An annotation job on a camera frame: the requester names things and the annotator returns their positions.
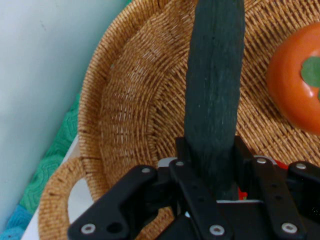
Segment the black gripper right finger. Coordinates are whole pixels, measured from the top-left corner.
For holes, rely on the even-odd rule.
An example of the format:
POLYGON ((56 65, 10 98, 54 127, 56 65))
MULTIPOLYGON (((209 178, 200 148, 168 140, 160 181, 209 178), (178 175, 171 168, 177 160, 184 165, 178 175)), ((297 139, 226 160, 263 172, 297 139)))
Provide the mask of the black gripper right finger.
POLYGON ((236 180, 250 200, 261 200, 262 219, 273 240, 320 238, 320 168, 307 161, 280 167, 253 156, 240 136, 234 138, 236 180))

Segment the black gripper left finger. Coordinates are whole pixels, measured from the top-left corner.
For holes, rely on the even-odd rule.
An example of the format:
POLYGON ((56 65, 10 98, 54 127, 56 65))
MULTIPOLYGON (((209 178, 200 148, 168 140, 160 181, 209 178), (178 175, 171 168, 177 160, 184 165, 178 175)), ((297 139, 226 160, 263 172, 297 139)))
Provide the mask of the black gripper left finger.
POLYGON ((68 239, 133 240, 170 208, 174 220, 160 240, 231 240, 231 225, 192 169, 186 140, 175 142, 177 157, 168 166, 133 167, 70 225, 68 239))

